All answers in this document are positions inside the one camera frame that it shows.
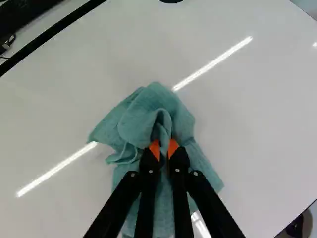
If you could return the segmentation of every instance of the towel fold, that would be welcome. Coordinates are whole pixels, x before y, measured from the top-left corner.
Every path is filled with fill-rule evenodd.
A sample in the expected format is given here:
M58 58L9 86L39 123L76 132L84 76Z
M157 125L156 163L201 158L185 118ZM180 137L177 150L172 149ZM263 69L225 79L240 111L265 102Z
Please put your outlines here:
M191 169L200 170L215 191L223 183L194 140L195 119L179 98L160 83L141 87L113 108L89 135L89 142L110 145L116 152L106 158L116 163L113 172L113 189L125 173L139 168L142 151L154 139L161 142L161 152L166 156L171 136L184 146L189 155ZM133 237L139 207L138 198L132 205L122 228L124 235ZM197 210L189 197L191 212ZM153 237L174 234L172 190L167 177L166 163L158 184L155 200Z

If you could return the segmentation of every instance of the orange gripper tip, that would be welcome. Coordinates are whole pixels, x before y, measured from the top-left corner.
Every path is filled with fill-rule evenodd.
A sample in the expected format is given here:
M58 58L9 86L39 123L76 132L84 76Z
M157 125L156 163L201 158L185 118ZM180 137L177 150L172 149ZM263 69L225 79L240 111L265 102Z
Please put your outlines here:
M156 139L156 140L152 141L152 143L149 145L149 149L151 150L151 152L155 156L155 158L159 161L160 160L159 140Z
M177 150L177 148L179 147L177 141L175 139L171 139L169 142L169 147L168 147L168 159L170 159L170 157L174 154L174 152Z

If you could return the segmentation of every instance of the black object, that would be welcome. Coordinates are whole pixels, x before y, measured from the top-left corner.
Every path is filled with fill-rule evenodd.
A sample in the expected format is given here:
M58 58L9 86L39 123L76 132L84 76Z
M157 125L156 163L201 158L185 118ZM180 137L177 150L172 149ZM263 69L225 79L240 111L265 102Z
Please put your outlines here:
M286 227L285 231L288 235L294 238L302 238L303 225L304 225L304 216L303 214L301 214L291 224L289 224Z
M178 3L178 2L181 2L181 1L184 1L184 0L160 0L164 3Z
M193 238L185 178L190 161L184 147L178 147L169 160L170 181L173 189L174 222L176 238Z
M89 2L82 5L80 8L73 11L71 14L64 17L61 21L57 22L52 27L47 29L45 32L43 32L41 35L36 37L34 40L32 40L30 43L28 43L26 46L20 49L17 53L15 53L12 57L10 57L10 59L8 59L6 62L0 65L0 77L2 77L16 64L22 61L25 57L31 54L34 50L36 50L50 38L64 30L67 26L78 20L80 17L86 15L88 12L92 11L105 1L107 0L90 0Z
M141 193L134 238L151 238L154 195L162 163L146 148L140 159L140 172L128 171L98 214L84 238L116 238L134 200Z
M146 148L140 159L140 171L125 174L84 238L116 238L140 193L134 238L152 238L155 190L161 167L162 160L156 159ZM245 238L203 173L189 173L189 167L185 148L178 147L168 163L173 189L175 238L194 238L187 193L197 204L212 238Z
M194 199L212 238L245 238L203 173L189 173L189 167L190 161L185 148L178 147L169 160L174 196L175 238L193 237L188 204L184 204L187 201L186 191Z
M7 51L15 41L15 34L9 34L0 38L0 55Z
M0 38L12 34L63 0L8 0L0 7Z

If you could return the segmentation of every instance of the cloth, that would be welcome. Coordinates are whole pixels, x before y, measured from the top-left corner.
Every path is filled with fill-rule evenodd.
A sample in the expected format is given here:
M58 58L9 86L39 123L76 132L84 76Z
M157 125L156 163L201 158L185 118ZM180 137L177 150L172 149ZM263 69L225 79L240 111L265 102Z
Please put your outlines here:
M159 138L161 153L166 156L171 136L184 146L191 162L191 169L200 170L215 191L223 183L202 153L193 136L195 119L179 98L159 83L141 87L124 99L95 127L89 142L110 145L116 152L106 158L107 163L117 164L113 172L113 189L129 170L139 170L139 159L144 148ZM138 198L132 205L122 228L122 233L133 237L139 207ZM189 197L191 212L197 210ZM166 163L158 183L155 199L153 237L174 234L172 190L167 176Z

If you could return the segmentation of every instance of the table surface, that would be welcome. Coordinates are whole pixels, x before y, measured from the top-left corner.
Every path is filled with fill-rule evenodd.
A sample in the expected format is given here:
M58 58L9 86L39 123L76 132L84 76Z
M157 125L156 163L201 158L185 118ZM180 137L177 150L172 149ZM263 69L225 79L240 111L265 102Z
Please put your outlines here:
M3 237L85 233L110 195L113 150L81 148L153 81L195 116L246 237L275 236L317 198L315 41L317 23L287 0L106 1L0 79Z

